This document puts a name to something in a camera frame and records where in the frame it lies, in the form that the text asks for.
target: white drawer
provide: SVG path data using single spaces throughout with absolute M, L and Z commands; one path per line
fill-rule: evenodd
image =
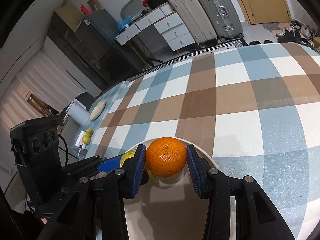
M 157 22 L 154 26 L 156 27 L 156 29 L 158 30 L 159 33 L 163 33 L 163 32 L 165 32 L 165 31 L 171 29 L 172 27 L 175 27 L 181 23 L 183 23 L 183 21 L 181 20 L 179 14 L 174 13 L 174 14 L 164 18 L 160 22 Z
M 163 11 L 164 15 L 169 15 L 173 12 L 173 9 L 170 4 L 161 6 L 160 9 Z
M 160 20 L 164 16 L 165 16 L 164 13 L 161 11 L 160 8 L 158 8 L 157 10 L 147 14 L 141 20 L 137 21 L 136 25 L 140 30 L 143 30 L 148 26 L 150 26 L 151 24 L 155 23 L 156 21 Z
M 188 28 L 183 23 L 181 23 L 161 34 L 164 37 L 165 41 L 168 42 L 187 33 L 189 33 Z
M 135 25 L 132 24 L 130 27 L 128 27 L 123 33 L 119 35 L 117 38 L 117 41 L 120 43 L 122 46 L 125 44 L 128 40 L 133 38 L 135 35 L 137 35 L 140 32 L 139 28 Z
M 195 43 L 195 40 L 193 39 L 193 37 L 190 33 L 182 35 L 182 36 L 175 38 L 174 40 L 168 42 L 170 48 L 173 51 L 175 51 L 177 49 L 181 49 L 181 48 L 183 48 L 187 45 L 190 45 L 192 43 Z

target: doormat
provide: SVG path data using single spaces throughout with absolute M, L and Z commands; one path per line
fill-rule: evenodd
M 142 73 L 140 73 L 140 74 L 138 74 L 136 76 L 128 78 L 127 81 L 132 82 L 132 81 L 134 81 L 134 80 L 136 80 L 136 79 L 138 79 L 140 77 L 143 77 L 146 74 L 149 74 L 149 73 L 151 73 L 153 71 L 157 71 L 157 70 L 159 70 L 159 69 L 161 69 L 163 67 L 169 66 L 171 64 L 175 64 L 175 63 L 177 63 L 179 61 L 186 60 L 186 59 L 191 58 L 191 57 L 199 56 L 199 55 L 201 55 L 203 53 L 210 52 L 210 51 L 213 51 L 213 50 L 216 50 L 216 49 L 223 49 L 223 48 L 227 48 L 227 47 L 230 47 L 230 46 L 234 46 L 235 48 L 240 48 L 240 47 L 243 47 L 243 46 L 248 46 L 248 44 L 245 42 L 244 39 L 236 39 L 236 40 L 233 40 L 233 41 L 227 41 L 225 43 L 221 43 L 219 45 L 208 47 L 208 48 L 205 48 L 205 49 L 199 49 L 197 51 L 190 52 L 190 53 L 185 54 L 183 56 L 171 59 L 171 60 L 169 60 L 167 62 L 164 62 L 161 65 L 156 66 L 154 68 L 145 70 L 145 71 L 143 71 Z
M 277 33 L 281 32 L 284 28 L 288 29 L 291 26 L 290 23 L 264 23 L 262 27 L 268 30 L 275 38 Z

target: plate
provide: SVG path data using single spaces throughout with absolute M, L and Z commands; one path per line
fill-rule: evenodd
M 106 101 L 103 99 L 93 109 L 92 113 L 89 116 L 89 120 L 90 121 L 96 120 L 98 116 L 102 113 L 105 106 L 106 106 Z
M 148 147 L 154 140 L 139 144 Z M 185 146 L 193 144 L 177 138 Z M 212 168 L 218 168 L 212 158 L 194 145 L 199 157 Z M 132 200 L 124 199 L 124 210 L 130 240 L 201 240 L 208 212 L 209 200 L 200 200 L 194 191 L 188 166 L 170 178 L 156 177 L 140 187 Z

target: orange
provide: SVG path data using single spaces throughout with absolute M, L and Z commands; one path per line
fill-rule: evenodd
M 171 137 L 153 141 L 146 150 L 146 163 L 149 170 L 162 178 L 171 177 L 180 171 L 187 162 L 187 149 Z

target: door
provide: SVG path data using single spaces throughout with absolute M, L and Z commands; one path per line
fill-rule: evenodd
M 285 0 L 241 0 L 251 24 L 290 22 Z

